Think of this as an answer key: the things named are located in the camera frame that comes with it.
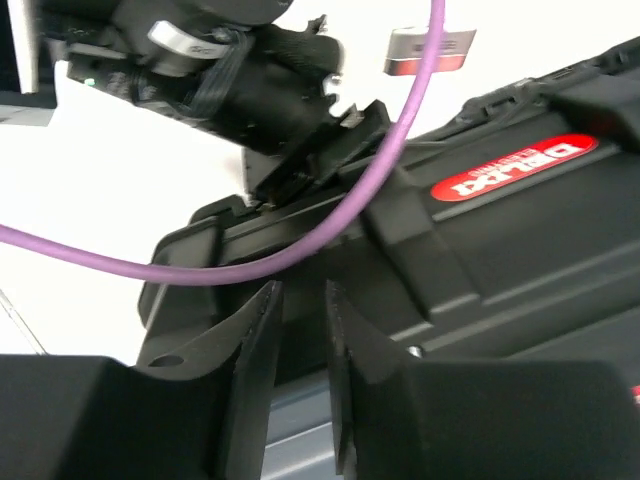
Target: small label sticker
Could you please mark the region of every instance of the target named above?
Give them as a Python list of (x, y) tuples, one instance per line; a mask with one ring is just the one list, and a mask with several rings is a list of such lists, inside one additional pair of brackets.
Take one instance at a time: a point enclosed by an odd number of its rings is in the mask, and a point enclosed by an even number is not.
[[(426, 30), (400, 28), (391, 32), (385, 73), (394, 77), (415, 75), (424, 49)], [(442, 53), (438, 62), (438, 72), (460, 70), (475, 38), (476, 31), (445, 32)]]
[(431, 195), (442, 202), (469, 200), (580, 157), (597, 146), (598, 141), (588, 135), (550, 138), (442, 180), (431, 189)]
[(156, 45), (160, 45), (178, 55), (198, 60), (222, 58), (229, 49), (227, 45), (205, 42), (189, 35), (166, 20), (156, 22), (149, 30), (147, 37)]

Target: small hole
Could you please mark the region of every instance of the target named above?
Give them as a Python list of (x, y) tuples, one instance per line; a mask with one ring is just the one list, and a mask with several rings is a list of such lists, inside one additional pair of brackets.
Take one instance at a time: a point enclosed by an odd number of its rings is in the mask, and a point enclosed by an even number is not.
[(164, 355), (149, 364), (150, 367), (177, 367), (184, 363), (184, 358), (178, 355)]

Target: white wall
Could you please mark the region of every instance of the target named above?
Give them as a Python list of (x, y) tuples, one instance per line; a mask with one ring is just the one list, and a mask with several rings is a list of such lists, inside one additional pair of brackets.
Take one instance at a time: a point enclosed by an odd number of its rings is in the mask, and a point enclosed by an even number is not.
[[(640, 7), (631, 0), (449, 4), (449, 15), (475, 23), (478, 34), (465, 67), (434, 79), (414, 133), (444, 123), (471, 96), (640, 35)], [(387, 35), (426, 23), (428, 10), (426, 0), (296, 0), (282, 24), (302, 28), (309, 17), (328, 13), (329, 33), (347, 47), (347, 95), (360, 106), (378, 96), (397, 115), (410, 79), (379, 74)], [(0, 128), (0, 223), (146, 262), (158, 240), (194, 210), (240, 191), (237, 147), (60, 77), (50, 127)], [(0, 290), (51, 353), (132, 363), (143, 337), (140, 287), (0, 246)], [(0, 331), (0, 351), (9, 351), (13, 341), (3, 345), (3, 338), (9, 337)]]

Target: purple cable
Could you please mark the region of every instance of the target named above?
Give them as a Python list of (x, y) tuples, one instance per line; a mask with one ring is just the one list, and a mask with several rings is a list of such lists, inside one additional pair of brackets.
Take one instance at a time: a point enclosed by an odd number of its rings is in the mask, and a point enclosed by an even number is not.
[(431, 0), (429, 31), (418, 74), (398, 122), (385, 137), (376, 157), (335, 210), (304, 238), (284, 250), (260, 260), (231, 267), (181, 268), (143, 265), (110, 258), (5, 225), (0, 225), (0, 242), (113, 275), (168, 285), (229, 285), (266, 277), (295, 265), (340, 235), (365, 209), (389, 177), (404, 149), (411, 125), (436, 70), (444, 33), (444, 11), (445, 0)]

